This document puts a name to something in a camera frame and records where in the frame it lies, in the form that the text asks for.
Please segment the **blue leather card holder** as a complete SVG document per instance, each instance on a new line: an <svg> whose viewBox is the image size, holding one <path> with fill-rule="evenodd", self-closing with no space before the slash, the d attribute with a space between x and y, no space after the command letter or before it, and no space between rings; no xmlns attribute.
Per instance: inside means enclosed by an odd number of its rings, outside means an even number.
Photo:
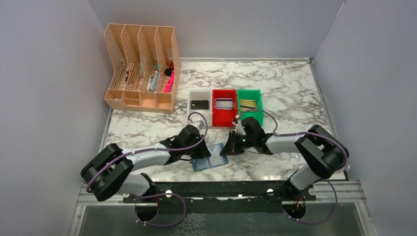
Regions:
<svg viewBox="0 0 417 236"><path fill-rule="evenodd" d="M224 145L222 143L218 143L218 144L213 144L211 146L208 147L208 150L210 152L210 154L219 154L220 155L220 151L223 149ZM195 172L198 171L203 171L203 170L207 170L207 169L212 169L212 167L209 166L209 157L205 157L202 159L191 159L190 163L193 167L193 170Z"/></svg>

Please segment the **green plastic bin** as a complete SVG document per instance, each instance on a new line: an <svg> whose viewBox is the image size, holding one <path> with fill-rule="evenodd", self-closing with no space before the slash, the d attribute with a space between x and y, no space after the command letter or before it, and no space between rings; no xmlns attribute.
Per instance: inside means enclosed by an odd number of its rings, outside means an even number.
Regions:
<svg viewBox="0 0 417 236"><path fill-rule="evenodd" d="M237 101L238 101L238 114L241 116L241 119L247 118L247 117L253 117L255 118L260 125L263 125L264 120L264 113L260 111L249 111L244 114L240 110L240 100L241 99L247 99L247 100L255 100L257 103L257 109L262 110L263 109L263 102L262 102L262 94L259 89L238 89L237 90Z"/></svg>

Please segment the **red plastic bin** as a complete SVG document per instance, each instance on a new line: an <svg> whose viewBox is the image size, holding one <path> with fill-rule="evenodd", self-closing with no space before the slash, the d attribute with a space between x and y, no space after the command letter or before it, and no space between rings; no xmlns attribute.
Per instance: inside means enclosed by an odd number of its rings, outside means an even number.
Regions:
<svg viewBox="0 0 417 236"><path fill-rule="evenodd" d="M231 99L232 108L218 109L216 99ZM232 120L238 114L237 91L234 89L213 89L212 90L212 126L229 127Z"/></svg>

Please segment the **peach plastic file organizer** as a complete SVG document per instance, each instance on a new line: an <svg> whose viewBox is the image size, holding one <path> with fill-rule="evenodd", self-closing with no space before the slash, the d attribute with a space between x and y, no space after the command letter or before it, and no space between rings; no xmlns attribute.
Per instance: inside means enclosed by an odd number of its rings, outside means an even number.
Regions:
<svg viewBox="0 0 417 236"><path fill-rule="evenodd" d="M113 66L113 77L104 100L114 110L172 113L180 82L181 61L176 28L109 24L104 39ZM149 77L159 66L155 92L147 91ZM165 69L173 68L175 80L169 93L164 88L170 77Z"/></svg>

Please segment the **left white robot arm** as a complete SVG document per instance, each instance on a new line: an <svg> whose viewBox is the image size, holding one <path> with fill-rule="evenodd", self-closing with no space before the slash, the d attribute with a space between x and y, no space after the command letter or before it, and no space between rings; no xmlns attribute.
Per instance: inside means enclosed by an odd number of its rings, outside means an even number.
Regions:
<svg viewBox="0 0 417 236"><path fill-rule="evenodd" d="M80 175L88 185L87 191L99 202L115 194L144 196L156 187L146 174L131 172L150 166L164 166L180 161L183 156L209 157L201 131L207 128L202 121L186 125L179 134L153 146L123 152L115 143L107 145L93 160L85 165Z"/></svg>

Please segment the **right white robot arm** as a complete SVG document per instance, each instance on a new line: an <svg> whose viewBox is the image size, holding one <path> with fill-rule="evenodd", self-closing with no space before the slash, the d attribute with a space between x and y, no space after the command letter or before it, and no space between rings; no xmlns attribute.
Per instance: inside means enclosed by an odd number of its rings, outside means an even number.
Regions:
<svg viewBox="0 0 417 236"><path fill-rule="evenodd" d="M348 150L320 125L305 132L292 134L266 133L253 117L236 121L236 129L229 133L221 155L239 155L247 148L258 153L299 153L306 164L284 183L289 192L300 193L321 179L330 178L347 164Z"/></svg>

